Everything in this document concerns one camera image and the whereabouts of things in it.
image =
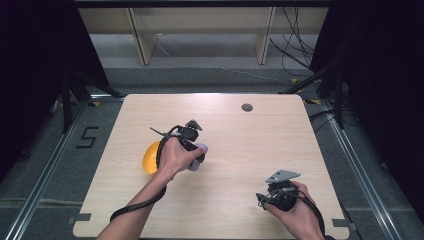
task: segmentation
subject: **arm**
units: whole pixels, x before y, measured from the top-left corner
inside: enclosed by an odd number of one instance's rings
[[[163,147],[159,169],[128,205],[158,195],[178,172],[185,170],[193,159],[202,153],[201,148],[188,152],[180,145],[178,139],[170,138]],[[150,205],[116,217],[103,229],[97,239],[139,239],[152,209],[153,205]]]
[[[308,193],[306,185],[296,181],[292,183],[299,188],[300,191],[305,193],[314,204],[314,200]],[[300,240],[322,240],[321,230],[319,228],[318,220],[309,206],[301,200],[297,200],[296,205],[288,212],[283,212],[271,204],[266,204],[265,208],[287,228],[293,237]]]

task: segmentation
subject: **gray carpet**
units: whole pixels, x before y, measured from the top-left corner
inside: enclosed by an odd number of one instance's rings
[[[280,69],[244,69],[249,74],[278,78],[290,84],[291,74]],[[170,68],[170,69],[106,69],[111,86],[123,93],[190,93],[230,92],[277,94],[290,87],[277,80],[260,79],[246,74],[222,69]],[[296,70],[297,74],[310,74]],[[316,99],[312,84],[299,93],[304,99]],[[77,239],[72,234],[70,217],[76,216],[88,191],[103,149],[112,130],[122,102],[101,102],[98,107],[87,107],[77,122],[74,134],[60,159],[40,204],[24,234],[23,239]],[[322,105],[305,104],[309,115],[323,110]],[[345,132],[362,164],[376,186],[383,202],[392,214],[405,239],[423,239],[424,226],[403,196],[390,173],[378,166],[379,155],[366,137],[352,113],[344,112]],[[18,162],[0,185],[0,236],[3,236],[16,217],[23,201],[29,195],[44,165],[60,138],[63,127],[62,110],[46,120],[31,145],[31,158]],[[87,135],[96,137],[92,148],[81,136],[87,127]],[[385,239],[346,156],[338,143],[327,118],[323,115],[313,124],[316,138],[333,181],[336,193],[358,226],[363,239]],[[352,232],[349,239],[359,239]]]

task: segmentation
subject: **wooden table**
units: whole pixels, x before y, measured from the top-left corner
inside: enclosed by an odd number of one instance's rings
[[[248,103],[253,110],[246,112]],[[142,237],[293,238],[271,214],[258,207],[255,193],[266,193],[265,179],[279,169],[300,172],[321,210],[326,232],[338,239],[347,228],[333,185],[297,95],[145,94],[126,97],[77,221],[78,237],[97,236],[110,215],[125,206],[149,180],[141,166],[146,149],[168,131],[195,119],[208,145],[197,172],[184,171],[168,184]]]

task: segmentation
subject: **gray floor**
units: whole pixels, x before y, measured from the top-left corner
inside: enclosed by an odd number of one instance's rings
[[[305,42],[314,46],[316,36],[303,36]],[[123,93],[187,93],[187,92],[255,92],[277,94],[290,87],[291,80],[304,79],[311,72],[299,64],[284,58],[270,45],[267,62],[258,65],[252,36],[249,35],[164,35],[159,37],[160,47],[147,66],[141,66],[129,35],[93,35],[98,54],[111,86]],[[281,36],[272,39],[284,46]],[[296,50],[290,53],[304,60]],[[317,99],[315,90],[319,82],[298,93],[305,100]],[[93,94],[103,94],[91,89]],[[122,105],[121,101],[101,101],[100,105],[86,107],[70,136],[59,164],[54,169],[49,184],[29,222],[22,239],[77,239],[72,234],[71,217],[79,213],[91,179],[101,158],[108,136]],[[305,104],[309,115],[322,111],[322,104]],[[380,160],[372,143],[362,131],[355,116],[344,114],[344,133],[366,169],[378,196],[394,220],[403,239],[424,239],[424,226],[403,196],[390,172],[378,166]],[[42,174],[55,146],[61,138],[62,110],[46,120],[29,152],[31,158],[18,162],[0,185],[0,236],[16,218],[25,199]],[[95,136],[92,148],[81,136],[86,127],[98,127],[87,132]],[[358,183],[354,171],[331,122],[326,116],[312,123],[325,163],[341,204],[357,225],[349,239],[386,239]]]

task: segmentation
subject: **small black circle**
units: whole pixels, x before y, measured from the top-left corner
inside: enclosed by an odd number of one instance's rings
[[[250,111],[253,110],[253,106],[252,106],[252,104],[245,103],[245,104],[241,105],[241,109],[243,109],[243,111],[245,111],[245,112],[250,112]]]

